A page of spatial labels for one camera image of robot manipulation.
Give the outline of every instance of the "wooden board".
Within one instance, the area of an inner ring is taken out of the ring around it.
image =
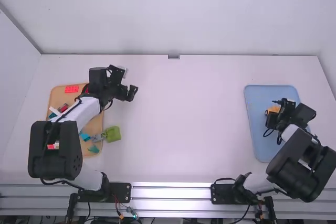
[[[81,84],[72,84],[72,85],[64,85],[64,86],[56,86],[50,92],[48,112],[47,112],[47,120],[49,120],[49,115],[52,113],[49,110],[49,107],[53,107],[54,109],[58,109],[64,103],[67,103],[69,106],[72,106],[75,102],[75,98],[81,94],[81,91],[86,83]],[[65,93],[66,86],[78,86],[78,92],[74,93]],[[90,120],[90,122],[82,129],[82,132],[89,134],[90,136],[98,134],[102,132],[103,129],[103,112],[99,115],[95,116]],[[89,147],[93,145],[91,140],[86,142],[80,137],[80,146],[82,149],[83,157],[92,157],[99,154],[103,148],[102,141],[95,143],[96,147],[99,149],[99,153],[94,153],[88,150]]]

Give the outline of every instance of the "blue mat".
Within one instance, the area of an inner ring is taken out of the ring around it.
[[[270,162],[284,142],[277,145],[277,131],[268,137],[263,137],[263,133],[267,129],[265,127],[265,111],[276,105],[272,100],[281,100],[281,98],[293,100],[298,105],[300,103],[298,91],[293,86],[285,85],[247,85],[244,89],[244,95],[254,155],[260,162]]]

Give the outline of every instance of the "aluminum rail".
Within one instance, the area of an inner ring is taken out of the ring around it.
[[[244,214],[247,206],[212,205],[210,185],[132,183],[131,202],[126,205],[140,217],[239,218]],[[64,216],[69,195],[76,191],[67,185],[0,184],[0,215]],[[336,219],[336,188],[326,188],[311,203],[276,195],[274,205],[278,219]],[[253,218],[253,212],[251,207],[246,218]],[[87,214],[88,204],[77,203],[75,215]],[[113,203],[91,203],[91,216],[117,216],[117,213]]]

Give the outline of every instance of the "robotic arm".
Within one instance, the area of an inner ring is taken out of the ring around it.
[[[35,122],[30,131],[28,172],[40,178],[45,185],[65,183],[79,189],[109,192],[109,182],[104,173],[91,170],[83,164],[78,133],[113,99],[131,102],[138,87],[121,84],[126,70],[110,65],[91,68],[89,84],[83,88],[76,102],[58,117]],[[59,149],[47,146],[59,142]],[[46,180],[63,179],[48,183]]]
[[[277,144],[285,144],[268,164],[265,174],[218,179],[234,183],[212,184],[213,204],[259,205],[262,199],[277,193],[311,202],[323,191],[336,168],[336,152],[322,146],[317,136],[306,130],[316,111],[303,103],[296,107],[295,102],[286,98],[273,102],[281,107],[266,111],[266,128],[278,131]]]

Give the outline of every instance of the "black mounting bracket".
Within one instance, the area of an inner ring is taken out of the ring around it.
[[[236,202],[233,190],[233,184],[212,184],[211,203],[214,205],[244,205]]]
[[[115,203],[116,198],[120,203],[129,203],[131,200],[131,189],[132,185],[130,183],[112,183],[110,182],[110,191],[106,199],[101,195],[95,193],[94,191],[78,191],[77,202],[106,202]]]

